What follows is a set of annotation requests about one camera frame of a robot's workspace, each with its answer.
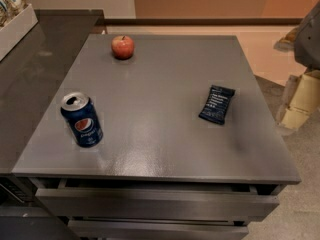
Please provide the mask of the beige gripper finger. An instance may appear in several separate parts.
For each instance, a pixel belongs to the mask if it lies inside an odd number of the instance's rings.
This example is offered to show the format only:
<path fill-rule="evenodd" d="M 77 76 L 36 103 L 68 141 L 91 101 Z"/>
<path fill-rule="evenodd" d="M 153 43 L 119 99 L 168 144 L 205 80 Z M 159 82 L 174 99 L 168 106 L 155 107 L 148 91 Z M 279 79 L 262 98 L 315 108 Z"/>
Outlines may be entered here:
<path fill-rule="evenodd" d="M 320 107 L 320 71 L 300 76 L 290 75 L 276 114 L 277 124 L 285 129 L 298 130 Z"/>

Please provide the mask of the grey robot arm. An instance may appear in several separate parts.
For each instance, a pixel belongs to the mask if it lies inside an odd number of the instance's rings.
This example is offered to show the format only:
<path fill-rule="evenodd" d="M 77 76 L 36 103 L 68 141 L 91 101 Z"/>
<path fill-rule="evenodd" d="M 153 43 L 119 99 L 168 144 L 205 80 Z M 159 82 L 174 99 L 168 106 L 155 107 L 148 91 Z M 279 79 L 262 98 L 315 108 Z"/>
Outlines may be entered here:
<path fill-rule="evenodd" d="M 320 107 L 320 1 L 274 48 L 293 51 L 295 61 L 306 67 L 300 76 L 289 76 L 276 116 L 280 127 L 298 130 Z"/>

